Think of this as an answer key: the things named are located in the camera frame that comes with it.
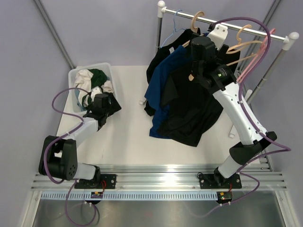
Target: white cloth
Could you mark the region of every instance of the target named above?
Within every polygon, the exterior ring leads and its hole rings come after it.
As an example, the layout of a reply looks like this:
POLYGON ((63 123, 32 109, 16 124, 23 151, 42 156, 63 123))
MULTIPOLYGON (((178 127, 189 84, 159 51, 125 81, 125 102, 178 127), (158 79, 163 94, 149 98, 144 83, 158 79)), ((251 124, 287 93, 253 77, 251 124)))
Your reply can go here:
POLYGON ((101 86, 103 92, 108 92, 108 93, 113 93, 114 89, 113 89, 113 85, 112 82, 110 82, 110 80, 107 80, 104 85, 101 86))
MULTIPOLYGON (((91 91, 91 78, 93 77, 93 74, 88 70, 80 70, 76 74, 76 80, 75 80, 75 87, 82 88, 88 92, 91 91)), ((87 95, 85 91, 79 92, 78 101, 82 105, 82 98, 87 95)))

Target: wall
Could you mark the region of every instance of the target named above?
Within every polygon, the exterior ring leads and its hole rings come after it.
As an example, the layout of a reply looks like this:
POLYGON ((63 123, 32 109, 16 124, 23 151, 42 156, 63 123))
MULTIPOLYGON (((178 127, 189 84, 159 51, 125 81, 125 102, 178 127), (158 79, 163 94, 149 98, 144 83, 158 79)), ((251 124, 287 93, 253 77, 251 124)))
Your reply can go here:
MULTIPOLYGON (((154 56, 158 0, 42 2, 75 65, 98 62, 147 65, 154 56)), ((167 0, 166 5, 169 9, 182 9, 192 14, 203 10, 208 18, 217 20, 236 16, 263 20, 272 2, 273 0, 167 0)), ((178 17, 176 22, 177 28, 189 28, 189 19, 178 17)), ((208 25, 201 22, 199 26, 203 30, 208 28, 208 25)), ((164 15, 162 31, 163 42, 173 31, 173 15, 164 15)), ((236 32, 230 33, 233 44, 236 44, 236 32)))
MULTIPOLYGON (((298 32, 303 35, 303 1, 285 0, 272 18, 269 28, 275 27, 277 34, 287 35, 298 32)), ((248 87, 255 87, 282 44, 272 42, 270 52, 258 70, 247 83, 248 87)), ((303 196, 302 196, 302 160, 303 160, 303 37, 294 44, 279 65, 264 89, 252 101, 252 107, 265 127, 278 135, 278 142, 288 145, 290 153, 272 155, 274 169, 282 171, 287 188, 290 192, 300 226, 303 225, 303 196)))
POLYGON ((57 131, 51 101, 68 86, 69 68, 33 1, 1 1, 0 31, 0 225, 16 227, 44 138, 57 131))

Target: blue cloth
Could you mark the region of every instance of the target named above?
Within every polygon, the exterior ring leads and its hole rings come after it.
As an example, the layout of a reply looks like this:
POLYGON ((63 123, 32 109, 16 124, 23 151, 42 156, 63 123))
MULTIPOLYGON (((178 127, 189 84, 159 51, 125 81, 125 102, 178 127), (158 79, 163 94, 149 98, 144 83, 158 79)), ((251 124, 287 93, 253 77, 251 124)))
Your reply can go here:
POLYGON ((186 57, 186 49, 180 45, 172 54, 170 54, 155 68, 145 93, 145 98, 149 101, 150 106, 156 110, 152 119, 153 126, 150 130, 150 136, 162 139, 170 139, 169 137, 164 137, 157 133, 161 123, 167 119, 169 112, 169 105, 165 106, 164 108, 160 107, 161 95, 168 75, 190 61, 192 61, 191 56, 186 57))

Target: wooden hanger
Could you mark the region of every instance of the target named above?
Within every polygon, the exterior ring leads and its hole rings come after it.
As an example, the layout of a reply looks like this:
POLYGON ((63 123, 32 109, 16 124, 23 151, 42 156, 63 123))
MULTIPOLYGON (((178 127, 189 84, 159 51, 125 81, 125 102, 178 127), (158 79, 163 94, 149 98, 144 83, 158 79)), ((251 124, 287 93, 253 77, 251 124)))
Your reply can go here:
MULTIPOLYGON (((194 17, 191 19, 191 23, 190 23, 190 30, 192 30, 193 32, 197 33, 199 27, 195 27, 195 22, 197 20, 198 17, 204 17, 205 13, 203 11, 198 11, 194 17)), ((187 47, 189 45, 190 40, 188 40, 186 43, 184 43, 182 46, 183 47, 187 47)))
POLYGON ((226 52, 227 54, 239 52, 240 50, 244 49, 245 47, 247 47, 250 44, 261 44, 262 43, 262 41, 259 41, 259 40, 253 40, 253 41, 248 41, 248 42, 242 43, 242 39, 239 36, 245 28, 251 28, 251 25, 245 25, 242 29, 239 30, 239 32, 237 33, 237 36, 236 36, 236 38, 239 42, 237 45, 234 45, 234 46, 231 46, 230 48, 228 48, 228 50, 226 52))

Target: laundry basket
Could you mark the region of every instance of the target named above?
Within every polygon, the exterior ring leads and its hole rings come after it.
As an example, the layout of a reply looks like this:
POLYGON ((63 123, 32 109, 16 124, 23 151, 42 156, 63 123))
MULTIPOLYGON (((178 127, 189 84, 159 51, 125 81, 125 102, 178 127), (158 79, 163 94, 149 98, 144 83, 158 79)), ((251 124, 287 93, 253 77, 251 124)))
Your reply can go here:
MULTIPOLYGON (((108 63, 99 63, 99 64, 79 67, 79 68, 71 70, 68 73, 69 88, 75 87, 74 84, 75 84, 77 72, 79 72, 80 70, 90 70, 90 69, 102 70, 105 73, 105 75, 107 75, 107 77, 112 82, 113 89, 114 89, 114 96, 117 99, 117 96, 116 96, 116 93, 115 93, 116 85, 115 85, 115 81, 114 81, 114 78, 113 78, 113 74, 112 74, 112 71, 111 71, 110 64, 108 64, 108 63)), ((69 95, 71 96, 72 111, 74 112, 74 114, 77 114, 77 115, 80 115, 80 116, 83 116, 84 114, 86 114, 86 111, 82 111, 81 108, 78 106, 77 97, 75 95, 75 90, 70 90, 69 95)))

